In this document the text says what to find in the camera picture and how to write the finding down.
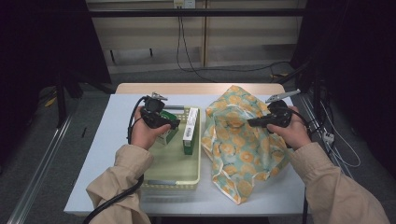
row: plastic tray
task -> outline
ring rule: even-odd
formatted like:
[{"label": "plastic tray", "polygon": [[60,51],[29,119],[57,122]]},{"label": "plastic tray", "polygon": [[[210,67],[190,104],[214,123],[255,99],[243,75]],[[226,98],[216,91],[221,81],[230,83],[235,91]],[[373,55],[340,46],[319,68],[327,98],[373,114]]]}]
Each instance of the plastic tray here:
[{"label": "plastic tray", "polygon": [[[199,110],[194,129],[192,155],[185,155],[183,133],[186,128],[190,108]],[[195,190],[200,180],[201,169],[201,109],[198,106],[166,107],[180,119],[178,131],[167,146],[154,143],[149,151],[154,155],[154,162],[145,172],[145,181],[141,189],[155,190]]]}]

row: small carton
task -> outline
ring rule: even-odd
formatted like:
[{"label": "small carton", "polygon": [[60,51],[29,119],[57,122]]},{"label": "small carton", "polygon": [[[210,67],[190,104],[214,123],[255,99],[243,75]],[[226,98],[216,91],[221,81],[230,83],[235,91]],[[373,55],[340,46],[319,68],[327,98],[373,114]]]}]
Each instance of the small carton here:
[{"label": "small carton", "polygon": [[198,124],[196,124],[197,117],[199,116],[199,109],[191,107],[189,116],[187,117],[187,122],[186,122],[186,129],[184,130],[183,134],[183,148],[184,148],[184,154],[186,155],[192,155],[192,150],[194,147],[194,142],[198,133],[196,132],[196,127],[198,127]]},{"label": "small carton", "polygon": [[[170,119],[170,120],[175,120],[177,119],[176,115],[171,114],[165,110],[161,111],[160,115],[165,118],[165,119]],[[161,135],[159,135],[156,139],[157,142],[163,144],[163,145],[168,145],[169,142],[172,140],[172,138],[175,136],[175,134],[178,131],[178,127],[175,128],[174,130],[169,130],[166,133],[163,133]]]}]

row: white cable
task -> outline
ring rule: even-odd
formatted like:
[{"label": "white cable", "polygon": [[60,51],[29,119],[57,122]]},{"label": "white cable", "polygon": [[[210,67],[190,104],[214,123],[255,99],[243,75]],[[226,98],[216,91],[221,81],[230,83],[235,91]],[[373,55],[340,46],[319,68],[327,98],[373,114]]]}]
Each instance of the white cable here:
[{"label": "white cable", "polygon": [[343,159],[341,159],[341,157],[339,157],[333,150],[332,147],[329,145],[329,143],[326,143],[329,147],[329,150],[332,151],[333,155],[338,158],[343,164],[350,166],[350,167],[359,167],[361,165],[361,158],[359,158],[358,153],[356,153],[356,151],[353,149],[353,147],[343,138],[343,136],[341,136],[341,134],[339,132],[337,132],[337,130],[335,129],[334,125],[332,124],[332,120],[330,119],[329,114],[327,113],[327,110],[325,108],[325,106],[323,105],[323,103],[320,101],[321,106],[324,109],[324,112],[326,113],[326,117],[329,120],[330,124],[332,125],[332,127],[334,128],[334,131],[338,134],[338,136],[340,136],[340,138],[349,146],[349,148],[352,150],[352,152],[355,154],[356,158],[358,159],[358,164],[357,165],[352,165],[349,164],[348,162],[344,161]]}]

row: beige long-sleeved shirt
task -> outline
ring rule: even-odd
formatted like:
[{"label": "beige long-sleeved shirt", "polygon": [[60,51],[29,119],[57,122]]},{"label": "beige long-sleeved shirt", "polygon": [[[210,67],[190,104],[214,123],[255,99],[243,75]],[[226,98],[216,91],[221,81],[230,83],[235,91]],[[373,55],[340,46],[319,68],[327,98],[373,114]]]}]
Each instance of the beige long-sleeved shirt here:
[{"label": "beige long-sleeved shirt", "polygon": [[[341,173],[317,143],[290,154],[294,170],[306,185],[306,198],[315,223],[389,223],[381,203],[354,180]],[[143,148],[125,145],[115,165],[87,187],[96,207],[137,183],[151,165],[152,155]],[[91,223],[149,223],[140,209],[139,191],[97,215]]]}]

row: black horizontal bar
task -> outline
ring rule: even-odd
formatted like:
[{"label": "black horizontal bar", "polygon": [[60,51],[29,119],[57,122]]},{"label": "black horizontal bar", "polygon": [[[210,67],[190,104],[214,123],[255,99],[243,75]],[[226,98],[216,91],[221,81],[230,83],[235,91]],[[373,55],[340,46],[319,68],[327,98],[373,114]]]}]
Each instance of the black horizontal bar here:
[{"label": "black horizontal bar", "polygon": [[331,13],[329,8],[266,8],[266,9],[93,9],[92,17],[296,17]]}]

